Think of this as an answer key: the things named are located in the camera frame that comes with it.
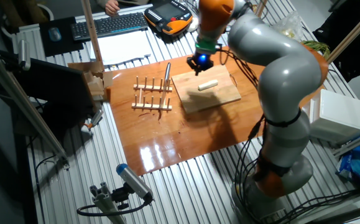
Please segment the person's bare hand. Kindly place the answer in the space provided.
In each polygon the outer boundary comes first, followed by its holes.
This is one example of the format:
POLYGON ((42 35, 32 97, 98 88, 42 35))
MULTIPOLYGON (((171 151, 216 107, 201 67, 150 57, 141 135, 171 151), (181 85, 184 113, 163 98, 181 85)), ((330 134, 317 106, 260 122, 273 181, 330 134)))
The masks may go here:
POLYGON ((105 4, 105 12, 107 15, 113 17, 120 10, 119 3, 117 0, 108 0, 105 4))

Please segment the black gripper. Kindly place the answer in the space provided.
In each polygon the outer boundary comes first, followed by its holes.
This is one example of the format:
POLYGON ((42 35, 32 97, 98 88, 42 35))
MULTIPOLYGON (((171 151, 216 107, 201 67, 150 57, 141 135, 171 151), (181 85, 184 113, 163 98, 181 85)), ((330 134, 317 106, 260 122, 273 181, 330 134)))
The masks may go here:
POLYGON ((198 52, 192 57, 187 57, 187 64, 192 70, 196 70, 196 76, 198 76, 202 70, 207 70, 214 65, 213 61, 210 59, 210 55, 198 52))

